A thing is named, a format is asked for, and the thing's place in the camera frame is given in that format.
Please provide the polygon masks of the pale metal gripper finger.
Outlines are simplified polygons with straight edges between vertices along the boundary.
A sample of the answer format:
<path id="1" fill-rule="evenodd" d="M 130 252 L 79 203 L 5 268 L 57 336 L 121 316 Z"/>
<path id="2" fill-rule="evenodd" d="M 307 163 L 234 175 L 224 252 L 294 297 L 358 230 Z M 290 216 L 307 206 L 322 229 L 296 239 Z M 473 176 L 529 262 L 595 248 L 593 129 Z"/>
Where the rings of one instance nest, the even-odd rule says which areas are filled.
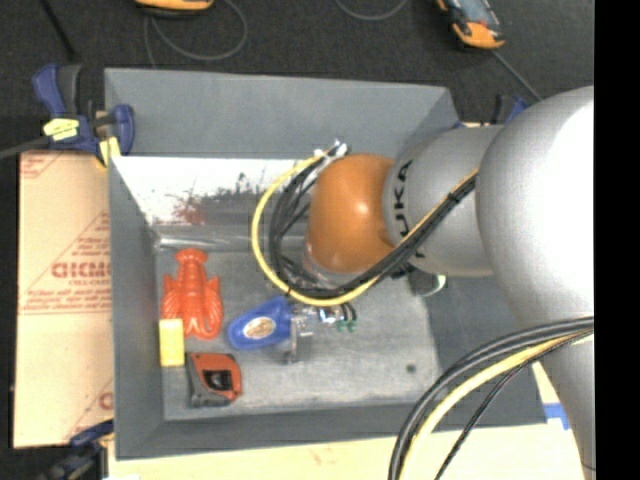
<path id="1" fill-rule="evenodd" d="M 286 364 L 307 361 L 311 358 L 314 332 L 305 317 L 293 317 L 290 324 L 288 349 L 284 354 Z"/>

